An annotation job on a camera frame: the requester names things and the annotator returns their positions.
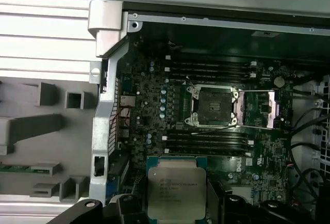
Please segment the screw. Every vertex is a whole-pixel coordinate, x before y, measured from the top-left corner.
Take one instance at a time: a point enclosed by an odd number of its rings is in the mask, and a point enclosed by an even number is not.
[[[95,203],[94,202],[88,202],[85,204],[86,207],[94,207]]]
[[[101,72],[100,72],[99,68],[93,68],[91,70],[91,74],[92,74],[93,77],[98,77],[100,75],[100,73]]]

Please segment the metal bracket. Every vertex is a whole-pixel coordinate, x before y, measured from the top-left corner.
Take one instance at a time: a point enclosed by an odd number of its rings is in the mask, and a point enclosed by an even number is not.
[[[107,58],[127,35],[128,13],[123,2],[93,0],[89,5],[88,31],[96,39],[96,56]]]
[[[116,72],[118,61],[128,52],[126,41],[108,59],[106,84],[100,94],[100,100],[93,118],[92,132],[92,163],[89,197],[105,204],[106,184],[108,174],[108,142],[110,117],[114,106],[116,89]]]

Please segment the green circuit board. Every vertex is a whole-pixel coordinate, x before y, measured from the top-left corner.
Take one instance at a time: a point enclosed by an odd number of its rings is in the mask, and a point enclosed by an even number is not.
[[[207,155],[208,174],[215,175],[226,185],[249,187],[254,202],[269,199],[286,201],[284,183],[288,153],[284,141],[286,128],[291,124],[293,86],[290,77],[293,69],[279,61],[247,60],[231,63],[225,68],[232,70],[233,74],[238,72],[239,77],[220,74],[218,77],[215,71],[221,72],[223,69],[217,65],[224,63],[228,62],[180,61],[175,56],[139,54],[120,75],[121,96],[133,99],[131,103],[121,104],[132,105],[129,116],[127,112],[120,116],[121,149],[130,151],[131,168],[140,171],[146,169],[148,155]],[[244,125],[223,131],[216,131],[210,128],[212,126],[188,125],[185,120],[192,115],[196,103],[192,103],[192,93],[187,91],[187,87],[198,84],[205,85],[205,89],[226,86],[249,90],[244,94],[244,105],[241,106]],[[275,92],[276,102],[280,106],[272,129],[267,129],[269,91]],[[211,103],[212,110],[220,110],[229,104],[228,95],[219,94],[221,103]],[[212,111],[208,113],[204,117],[206,123],[224,123],[223,120],[212,120],[215,115]],[[228,113],[224,113],[223,118],[228,118]],[[187,134],[194,132],[202,133],[198,136],[200,140],[196,141],[198,146],[195,150],[191,148],[194,144],[190,146],[186,138]],[[182,143],[170,143],[173,142],[171,135],[173,139],[183,139]],[[224,135],[231,136],[229,139],[249,140],[250,144],[243,153],[230,149],[214,153]]]

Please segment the chip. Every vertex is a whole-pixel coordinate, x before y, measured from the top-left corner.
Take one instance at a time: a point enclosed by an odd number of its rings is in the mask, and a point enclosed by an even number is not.
[[[282,148],[276,147],[275,148],[275,154],[282,154],[283,150]]]
[[[269,186],[276,186],[277,181],[275,179],[269,180]]]

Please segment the circuit board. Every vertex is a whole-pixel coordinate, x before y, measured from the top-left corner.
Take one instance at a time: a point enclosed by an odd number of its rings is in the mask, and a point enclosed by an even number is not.
[[[131,170],[144,171],[147,156],[206,155],[207,173],[249,202],[286,201],[290,66],[140,53],[121,72],[118,141]]]

